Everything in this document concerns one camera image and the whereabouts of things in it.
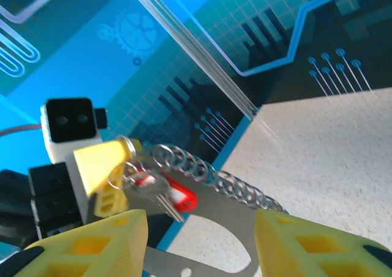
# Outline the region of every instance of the metal chain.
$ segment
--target metal chain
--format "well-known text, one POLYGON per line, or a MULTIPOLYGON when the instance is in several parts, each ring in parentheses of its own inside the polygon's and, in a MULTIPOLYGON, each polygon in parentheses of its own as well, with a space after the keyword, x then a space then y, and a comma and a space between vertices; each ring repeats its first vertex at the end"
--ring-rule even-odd
POLYGON ((214 188, 217 192, 239 201, 252 209, 269 209, 288 213, 279 202, 265 195, 259 188, 226 172, 216 171, 208 162, 176 146, 157 144, 144 151, 144 156, 154 161, 147 166, 142 159, 143 170, 154 168, 160 172, 177 172, 201 184, 214 188))

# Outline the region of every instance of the speckled countertop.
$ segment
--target speckled countertop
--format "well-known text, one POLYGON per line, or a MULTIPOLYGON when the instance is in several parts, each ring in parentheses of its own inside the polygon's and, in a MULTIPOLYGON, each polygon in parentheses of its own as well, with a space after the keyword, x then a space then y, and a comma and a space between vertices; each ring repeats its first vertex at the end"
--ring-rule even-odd
MULTIPOLYGON (((294 216, 392 249, 392 89, 265 105, 223 169, 294 216)), ((168 251, 230 273, 250 261, 230 232, 195 216, 168 251)))

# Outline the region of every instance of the cable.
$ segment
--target cable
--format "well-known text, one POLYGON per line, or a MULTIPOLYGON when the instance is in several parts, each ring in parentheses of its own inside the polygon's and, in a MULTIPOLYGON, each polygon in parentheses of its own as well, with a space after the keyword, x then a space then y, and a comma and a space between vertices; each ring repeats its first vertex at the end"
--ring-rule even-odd
POLYGON ((11 127, 8 129, 1 130, 0 137, 8 135, 8 134, 17 133, 17 132, 37 130, 37 129, 41 129, 41 128, 42 128, 41 124, 30 124, 30 125, 11 127))

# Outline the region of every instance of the silver key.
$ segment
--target silver key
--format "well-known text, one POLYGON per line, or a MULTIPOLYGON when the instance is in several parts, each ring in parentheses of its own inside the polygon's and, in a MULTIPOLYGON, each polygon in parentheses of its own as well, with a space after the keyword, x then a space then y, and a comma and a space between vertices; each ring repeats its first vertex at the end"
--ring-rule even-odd
POLYGON ((133 185, 131 190, 141 197, 148 197, 156 201, 156 203, 162 206, 166 214, 171 216, 174 220, 178 222, 184 222, 184 217, 176 210, 176 208, 171 203, 168 198, 168 191, 170 189, 169 182, 161 174, 154 172, 152 170, 141 172, 137 174, 138 178, 135 180, 147 177, 146 183, 142 185, 133 185))

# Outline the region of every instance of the yellow 3d-printed part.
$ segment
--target yellow 3d-printed part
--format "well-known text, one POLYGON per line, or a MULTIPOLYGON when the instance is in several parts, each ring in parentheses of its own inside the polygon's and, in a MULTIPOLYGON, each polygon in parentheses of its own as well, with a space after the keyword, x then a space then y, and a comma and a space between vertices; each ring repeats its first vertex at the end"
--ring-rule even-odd
MULTIPOLYGON (((141 151, 138 140, 132 140, 137 151, 141 151)), ((129 150, 123 140, 114 140, 89 146, 73 152, 80 178, 87 198, 96 194, 94 202, 94 215, 107 218, 114 214, 122 213, 128 208, 126 196, 121 190, 115 189, 108 184, 108 176, 120 163, 128 161, 129 150)), ((120 185, 120 176, 114 182, 120 185)))
POLYGON ((144 210, 130 210, 45 238, 45 251, 15 277, 140 277, 148 237, 144 210))
POLYGON ((387 277, 364 245, 382 245, 271 210, 258 210, 255 241, 263 277, 387 277))

